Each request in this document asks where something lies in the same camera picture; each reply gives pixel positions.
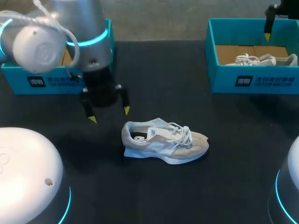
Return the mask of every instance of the cable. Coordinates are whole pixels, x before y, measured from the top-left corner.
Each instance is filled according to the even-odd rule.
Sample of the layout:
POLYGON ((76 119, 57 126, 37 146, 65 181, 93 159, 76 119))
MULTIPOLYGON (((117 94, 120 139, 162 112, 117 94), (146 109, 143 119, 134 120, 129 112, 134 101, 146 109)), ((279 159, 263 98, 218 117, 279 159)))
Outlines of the cable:
POLYGON ((75 35, 69 31, 67 28, 64 28, 61 26, 54 18, 50 15, 50 13, 46 10, 45 7, 42 6, 41 2, 39 0, 33 0, 33 3, 38 7, 44 14, 51 20, 53 21, 53 24, 49 24, 47 22, 39 21, 37 19, 24 16, 24 15, 14 15, 14 14, 7 14, 8 11, 0 12, 0 18, 5 18, 5 19, 12 19, 12 20, 19 20, 19 21, 28 21, 32 22, 38 25, 42 25, 45 27, 53 28, 55 30, 58 30, 59 32, 64 32, 66 33, 71 41, 74 43, 74 48, 75 48, 75 55, 72 60, 72 63, 70 65, 66 65, 66 67, 71 68, 75 67, 75 65, 78 63, 79 58, 80 58, 80 47, 78 44, 78 40, 76 39, 75 35))

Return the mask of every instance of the white sneaker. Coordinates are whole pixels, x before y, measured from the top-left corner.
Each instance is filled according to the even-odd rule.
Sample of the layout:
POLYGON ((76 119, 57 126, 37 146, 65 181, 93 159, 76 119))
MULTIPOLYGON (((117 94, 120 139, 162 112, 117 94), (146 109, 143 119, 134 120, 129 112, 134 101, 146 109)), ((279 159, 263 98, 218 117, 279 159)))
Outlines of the white sneaker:
POLYGON ((169 164, 193 161, 209 148, 206 136, 160 118, 148 122, 127 122, 121 138, 126 147, 124 156, 157 157, 169 164))
POLYGON ((227 65, 264 65, 264 66, 276 66, 276 65, 287 65, 297 66, 298 58, 295 54, 289 57, 273 57, 270 54, 263 55, 261 57, 249 56, 248 54, 240 55, 235 59, 235 63, 227 65))

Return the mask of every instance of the shoe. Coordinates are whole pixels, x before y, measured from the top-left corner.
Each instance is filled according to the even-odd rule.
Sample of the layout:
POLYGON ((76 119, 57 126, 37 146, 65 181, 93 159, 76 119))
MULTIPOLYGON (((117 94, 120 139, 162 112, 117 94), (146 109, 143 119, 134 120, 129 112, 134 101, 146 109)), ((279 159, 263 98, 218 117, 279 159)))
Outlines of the shoe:
POLYGON ((227 65, 263 65, 263 66, 297 66, 298 58, 295 54, 289 57, 273 57, 270 54, 263 55, 261 57, 249 56, 248 54, 240 55, 235 59, 235 63, 227 65))
POLYGON ((126 147, 124 156, 156 157, 169 164, 198 159, 210 146, 206 136, 160 118, 148 122, 127 122, 121 138, 126 147))

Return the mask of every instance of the cardboard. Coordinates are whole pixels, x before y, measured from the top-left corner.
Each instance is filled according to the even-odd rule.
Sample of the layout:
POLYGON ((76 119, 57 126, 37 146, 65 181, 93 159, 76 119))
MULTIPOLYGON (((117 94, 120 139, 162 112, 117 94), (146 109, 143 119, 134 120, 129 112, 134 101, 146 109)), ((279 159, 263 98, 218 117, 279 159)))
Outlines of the cardboard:
POLYGON ((65 66, 67 64, 71 64, 72 63, 72 58, 70 56, 70 53, 67 49, 65 49, 64 51, 64 60, 62 62, 62 66, 65 66))
POLYGON ((238 56, 237 45, 216 45, 218 60, 220 64, 229 64, 238 56))
POLYGON ((226 65, 235 62, 239 55, 261 57, 271 54, 274 57, 288 57, 285 47, 277 46, 241 46, 241 45, 216 45, 219 64, 226 65))
POLYGON ((65 54, 65 51, 63 52, 63 54, 61 55, 61 59, 60 59, 60 62, 59 64, 57 65, 57 67, 61 67, 63 62, 64 62, 64 54, 65 54))
POLYGON ((255 56, 256 55, 255 52, 254 52, 253 46, 238 46, 238 52, 237 53, 238 53, 238 55, 236 55, 236 57, 239 56, 239 55, 245 55, 245 54, 248 54, 249 56, 255 56))
POLYGON ((271 54, 274 57, 288 57, 288 52, 285 47, 274 46, 253 46, 254 52, 257 57, 271 54))

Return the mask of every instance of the table surface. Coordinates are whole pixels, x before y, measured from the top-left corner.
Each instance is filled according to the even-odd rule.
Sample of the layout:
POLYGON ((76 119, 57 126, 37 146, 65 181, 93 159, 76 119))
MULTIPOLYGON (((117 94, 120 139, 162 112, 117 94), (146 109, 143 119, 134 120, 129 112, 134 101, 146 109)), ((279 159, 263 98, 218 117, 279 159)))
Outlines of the table surface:
POLYGON ((74 224, 270 223, 267 197, 299 135, 299 98, 211 94, 204 41, 118 42, 121 102, 84 117, 77 96, 15 96, 0 79, 0 126, 32 129, 60 152, 74 224), (124 123, 160 117, 210 138, 183 165, 123 157, 124 123))

